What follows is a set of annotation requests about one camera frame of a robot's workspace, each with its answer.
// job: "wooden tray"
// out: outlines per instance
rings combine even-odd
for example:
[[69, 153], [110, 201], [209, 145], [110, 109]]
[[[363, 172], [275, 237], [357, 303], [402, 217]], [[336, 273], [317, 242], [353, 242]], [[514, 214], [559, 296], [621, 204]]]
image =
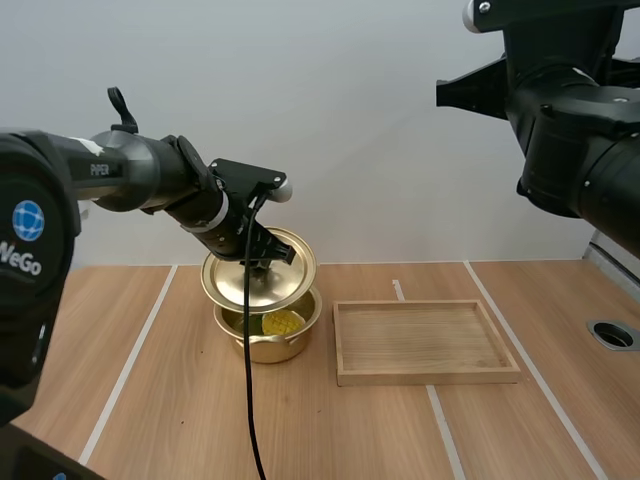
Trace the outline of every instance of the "wooden tray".
[[338, 385], [515, 383], [479, 301], [335, 302]]

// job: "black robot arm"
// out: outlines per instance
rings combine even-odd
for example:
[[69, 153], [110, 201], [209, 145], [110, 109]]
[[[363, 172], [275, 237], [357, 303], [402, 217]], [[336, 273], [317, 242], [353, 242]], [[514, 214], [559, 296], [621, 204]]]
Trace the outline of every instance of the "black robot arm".
[[465, 25], [502, 30], [502, 59], [438, 82], [439, 106], [509, 120], [517, 192], [581, 217], [640, 257], [640, 63], [613, 58], [640, 0], [471, 0]]
[[[184, 137], [138, 135], [122, 95], [109, 93], [122, 124], [90, 140], [0, 132], [0, 427], [33, 403], [80, 233], [78, 200], [165, 211], [214, 255], [243, 261], [253, 210], [291, 196], [283, 172], [223, 159], [207, 167]], [[251, 266], [293, 261], [260, 224], [252, 232]]]

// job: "round hole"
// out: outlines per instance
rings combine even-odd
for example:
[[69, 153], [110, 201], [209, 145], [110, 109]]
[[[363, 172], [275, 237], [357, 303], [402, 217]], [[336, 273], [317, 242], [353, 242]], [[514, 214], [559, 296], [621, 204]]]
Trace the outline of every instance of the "round hole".
[[633, 345], [633, 337], [622, 328], [611, 323], [596, 323], [593, 331], [605, 343], [614, 347], [630, 347]]

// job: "gold lid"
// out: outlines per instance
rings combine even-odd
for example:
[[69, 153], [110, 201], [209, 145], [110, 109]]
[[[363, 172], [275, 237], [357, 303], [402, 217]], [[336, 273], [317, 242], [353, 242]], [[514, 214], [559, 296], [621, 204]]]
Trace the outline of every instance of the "gold lid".
[[[273, 261], [269, 269], [249, 280], [249, 308], [252, 314], [273, 312], [298, 300], [316, 277], [316, 257], [311, 247], [295, 233], [282, 228], [268, 230], [291, 245], [296, 256], [291, 265]], [[215, 303], [241, 312], [244, 306], [244, 265], [225, 262], [209, 254], [202, 265], [204, 291]]]

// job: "brass pot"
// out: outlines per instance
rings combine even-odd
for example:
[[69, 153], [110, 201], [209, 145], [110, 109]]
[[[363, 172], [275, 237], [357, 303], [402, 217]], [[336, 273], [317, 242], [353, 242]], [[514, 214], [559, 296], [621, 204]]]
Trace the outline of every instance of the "brass pot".
[[[251, 361], [255, 363], [278, 363], [298, 355], [311, 339], [311, 328], [320, 318], [322, 297], [311, 287], [302, 297], [286, 307], [305, 320], [304, 327], [287, 335], [252, 335], [249, 337]], [[218, 325], [229, 335], [233, 348], [244, 355], [242, 342], [243, 316], [240, 312], [222, 308], [216, 304], [213, 316]]]

